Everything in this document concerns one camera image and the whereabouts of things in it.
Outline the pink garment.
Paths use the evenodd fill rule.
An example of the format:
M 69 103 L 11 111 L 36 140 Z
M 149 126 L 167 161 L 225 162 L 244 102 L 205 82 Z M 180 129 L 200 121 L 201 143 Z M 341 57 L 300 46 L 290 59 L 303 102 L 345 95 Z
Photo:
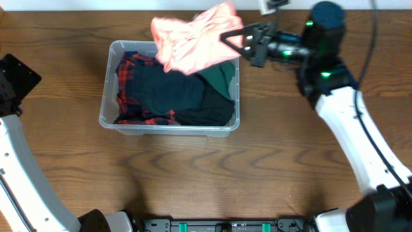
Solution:
M 221 42 L 220 36 L 242 28 L 231 2 L 213 6 L 192 21 L 155 17 L 151 33 L 158 49 L 156 59 L 164 66 L 164 72 L 186 75 L 235 59 L 240 54 Z

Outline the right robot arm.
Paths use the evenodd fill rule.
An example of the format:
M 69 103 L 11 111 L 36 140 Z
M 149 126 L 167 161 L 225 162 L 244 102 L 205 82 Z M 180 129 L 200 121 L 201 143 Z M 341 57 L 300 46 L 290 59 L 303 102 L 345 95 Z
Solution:
M 355 174 L 362 199 L 308 219 L 277 219 L 278 231 L 410 231 L 411 171 L 398 160 L 371 118 L 355 78 L 339 57 L 344 10 L 331 1 L 313 6 L 303 33 L 255 23 L 222 33 L 221 41 L 252 66 L 267 61 L 297 65 L 297 86 L 331 129 Z M 243 38 L 244 45 L 231 43 Z

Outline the green garment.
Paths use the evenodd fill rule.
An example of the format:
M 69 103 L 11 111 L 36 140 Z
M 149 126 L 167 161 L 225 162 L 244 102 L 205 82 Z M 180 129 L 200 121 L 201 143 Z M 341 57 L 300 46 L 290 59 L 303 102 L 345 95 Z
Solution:
M 217 92 L 230 99 L 229 86 L 235 76 L 235 66 L 230 61 L 212 65 L 198 72 Z

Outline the red navy plaid shirt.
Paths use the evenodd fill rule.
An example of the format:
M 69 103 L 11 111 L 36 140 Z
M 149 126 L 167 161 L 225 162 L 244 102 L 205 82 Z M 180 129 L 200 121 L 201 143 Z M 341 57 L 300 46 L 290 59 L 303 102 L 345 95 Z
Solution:
M 133 81 L 137 78 L 136 68 L 141 66 L 154 66 L 163 68 L 157 59 L 146 57 L 138 52 L 124 52 L 116 74 L 118 77 L 118 93 L 116 100 L 119 106 L 119 116 L 115 119 L 115 124 L 136 124 L 136 125 L 169 125 L 175 121 L 175 112 L 166 111 L 164 114 L 155 115 L 143 106 L 135 94 Z

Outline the dark navy garment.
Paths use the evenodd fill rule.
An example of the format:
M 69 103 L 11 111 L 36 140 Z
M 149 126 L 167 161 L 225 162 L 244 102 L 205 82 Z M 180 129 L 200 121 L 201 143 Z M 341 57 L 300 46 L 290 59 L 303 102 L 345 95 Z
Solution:
M 136 97 L 153 114 L 200 107 L 205 85 L 199 78 L 179 71 L 166 73 L 164 67 L 141 66 L 136 71 Z

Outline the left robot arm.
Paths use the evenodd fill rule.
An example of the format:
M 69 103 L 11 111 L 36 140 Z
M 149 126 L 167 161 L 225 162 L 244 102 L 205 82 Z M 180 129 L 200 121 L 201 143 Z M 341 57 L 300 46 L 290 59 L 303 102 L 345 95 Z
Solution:
M 22 100 L 41 76 L 11 54 L 1 58 L 1 212 L 13 231 L 135 231 L 122 210 L 76 217 L 59 199 L 27 143 Z

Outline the black cloth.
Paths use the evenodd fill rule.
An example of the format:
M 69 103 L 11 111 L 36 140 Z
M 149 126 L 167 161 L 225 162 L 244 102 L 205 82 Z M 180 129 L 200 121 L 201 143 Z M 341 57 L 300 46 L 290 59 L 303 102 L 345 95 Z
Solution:
M 174 118 L 182 126 L 224 126 L 231 120 L 234 107 L 233 100 L 222 96 L 206 82 L 200 107 L 175 111 Z

